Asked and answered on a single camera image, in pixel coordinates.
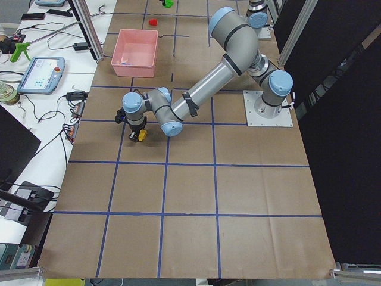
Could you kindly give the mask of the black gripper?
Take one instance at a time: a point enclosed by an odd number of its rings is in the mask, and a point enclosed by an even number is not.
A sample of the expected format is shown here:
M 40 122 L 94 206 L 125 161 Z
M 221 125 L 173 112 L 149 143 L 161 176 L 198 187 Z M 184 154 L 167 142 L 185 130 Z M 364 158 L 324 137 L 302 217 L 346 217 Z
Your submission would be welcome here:
M 119 109 L 115 115 L 115 122 L 120 124 L 121 122 L 127 123 L 131 129 L 131 134 L 129 135 L 129 139 L 132 142 L 139 141 L 139 131 L 141 129 L 145 129 L 145 125 L 147 123 L 147 117 L 144 115 L 139 115 L 139 118 L 136 120 L 129 119 L 127 116 L 129 113 L 126 113 L 123 108 Z

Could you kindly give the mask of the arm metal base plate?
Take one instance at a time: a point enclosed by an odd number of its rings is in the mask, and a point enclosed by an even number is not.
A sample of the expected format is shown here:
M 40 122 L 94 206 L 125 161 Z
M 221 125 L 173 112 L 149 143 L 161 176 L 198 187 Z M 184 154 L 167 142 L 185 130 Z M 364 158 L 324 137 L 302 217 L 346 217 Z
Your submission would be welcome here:
M 243 101 L 246 124 L 249 127 L 292 128 L 293 122 L 289 107 L 272 107 L 262 99 L 262 91 L 244 90 Z
M 255 29 L 258 39 L 259 40 L 270 40 L 271 39 L 271 33 L 270 33 L 270 27 L 264 26 Z

